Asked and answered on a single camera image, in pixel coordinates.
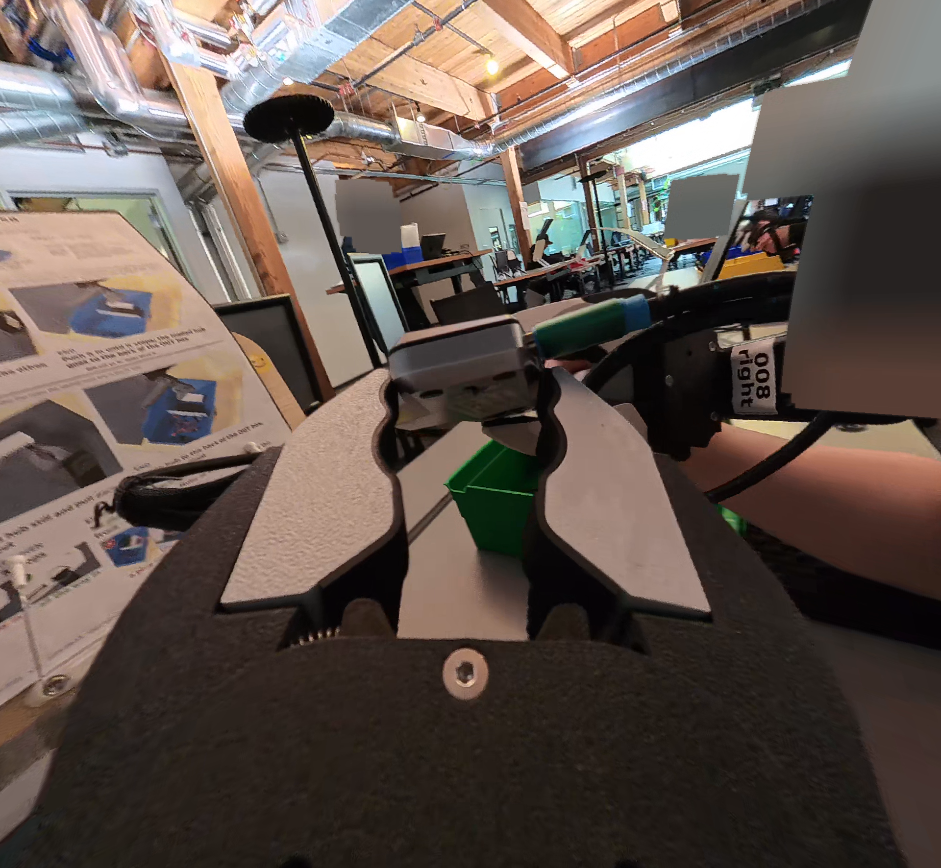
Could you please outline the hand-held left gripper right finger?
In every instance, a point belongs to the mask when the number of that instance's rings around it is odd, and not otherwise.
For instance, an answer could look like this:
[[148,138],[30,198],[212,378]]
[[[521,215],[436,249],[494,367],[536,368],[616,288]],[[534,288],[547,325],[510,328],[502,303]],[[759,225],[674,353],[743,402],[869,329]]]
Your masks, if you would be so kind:
[[527,522],[531,600],[600,595],[630,612],[710,619],[712,611],[639,415],[562,368],[539,389],[542,468]]

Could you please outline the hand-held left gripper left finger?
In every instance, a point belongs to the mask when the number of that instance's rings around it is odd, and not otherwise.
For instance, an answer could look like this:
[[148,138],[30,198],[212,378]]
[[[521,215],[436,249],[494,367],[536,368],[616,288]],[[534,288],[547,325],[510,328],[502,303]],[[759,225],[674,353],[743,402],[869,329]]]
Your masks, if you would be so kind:
[[293,432],[221,594],[222,607],[297,603],[398,537],[406,540],[401,485],[383,450],[396,418],[392,379],[381,368]]

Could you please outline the green plastic bin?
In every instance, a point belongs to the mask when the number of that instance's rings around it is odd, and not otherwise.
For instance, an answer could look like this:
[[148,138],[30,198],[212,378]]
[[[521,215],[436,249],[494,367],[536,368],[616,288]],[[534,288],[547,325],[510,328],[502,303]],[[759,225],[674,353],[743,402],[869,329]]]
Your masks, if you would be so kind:
[[541,474],[535,456],[489,440],[445,481],[479,550],[522,559]]

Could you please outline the braided hdmi cable green plugs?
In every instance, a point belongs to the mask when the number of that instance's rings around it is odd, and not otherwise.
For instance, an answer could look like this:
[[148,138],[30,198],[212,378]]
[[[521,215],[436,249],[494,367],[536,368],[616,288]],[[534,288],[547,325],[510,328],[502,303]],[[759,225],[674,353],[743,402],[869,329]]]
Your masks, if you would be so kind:
[[717,330],[786,321],[797,273],[746,274],[654,293],[622,289],[537,323],[524,342],[541,361],[570,357],[632,336]]

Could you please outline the person's right forearm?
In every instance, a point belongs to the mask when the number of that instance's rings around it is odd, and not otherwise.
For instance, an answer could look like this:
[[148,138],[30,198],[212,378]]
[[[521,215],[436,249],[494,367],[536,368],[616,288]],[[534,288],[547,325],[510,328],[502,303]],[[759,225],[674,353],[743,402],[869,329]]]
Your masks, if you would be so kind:
[[940,462],[817,443],[724,505],[845,573],[940,598]]

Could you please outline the instruction sheet on stand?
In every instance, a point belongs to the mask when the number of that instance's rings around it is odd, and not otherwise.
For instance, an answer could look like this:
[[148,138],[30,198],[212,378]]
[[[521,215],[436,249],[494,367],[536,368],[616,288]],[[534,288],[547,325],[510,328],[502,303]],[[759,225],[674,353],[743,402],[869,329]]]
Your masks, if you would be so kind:
[[255,369],[286,424],[292,432],[295,431],[305,420],[305,414],[274,362],[265,350],[250,338],[240,333],[232,333],[232,336]]

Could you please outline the printed instruction sheet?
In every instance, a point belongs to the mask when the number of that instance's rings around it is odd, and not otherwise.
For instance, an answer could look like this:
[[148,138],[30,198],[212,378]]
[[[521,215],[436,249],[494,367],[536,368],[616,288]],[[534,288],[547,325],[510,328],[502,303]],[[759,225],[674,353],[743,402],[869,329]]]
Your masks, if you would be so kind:
[[123,216],[1,219],[1,698],[107,636],[179,533],[109,510],[291,426],[215,310]]

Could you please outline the silver ventilation duct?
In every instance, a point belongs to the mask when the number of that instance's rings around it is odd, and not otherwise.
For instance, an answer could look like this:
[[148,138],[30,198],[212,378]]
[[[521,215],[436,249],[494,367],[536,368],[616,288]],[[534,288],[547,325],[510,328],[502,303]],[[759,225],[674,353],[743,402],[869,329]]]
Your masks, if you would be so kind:
[[2,147],[124,129],[194,135],[180,103],[143,89],[85,0],[2,0]]
[[415,0],[281,0],[252,30],[220,92],[230,114],[270,98],[289,77],[312,83]]

